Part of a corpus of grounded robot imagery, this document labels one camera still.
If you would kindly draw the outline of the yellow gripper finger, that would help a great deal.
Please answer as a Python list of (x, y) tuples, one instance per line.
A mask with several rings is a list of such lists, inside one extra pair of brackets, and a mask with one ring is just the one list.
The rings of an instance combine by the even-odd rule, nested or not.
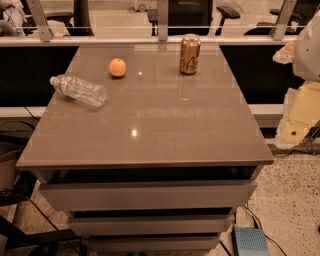
[(289, 88), (284, 99), (283, 117), (276, 130), (276, 145), (298, 145), (320, 121), (320, 83), (305, 82)]

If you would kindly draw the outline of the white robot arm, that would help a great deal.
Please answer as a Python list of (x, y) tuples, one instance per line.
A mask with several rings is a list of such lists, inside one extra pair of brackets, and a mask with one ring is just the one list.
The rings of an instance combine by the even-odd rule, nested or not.
[(304, 80), (298, 89), (288, 89), (276, 130), (275, 145), (289, 149), (300, 144), (320, 121), (320, 11), (297, 39), (277, 51), (272, 60), (292, 63), (293, 73)]

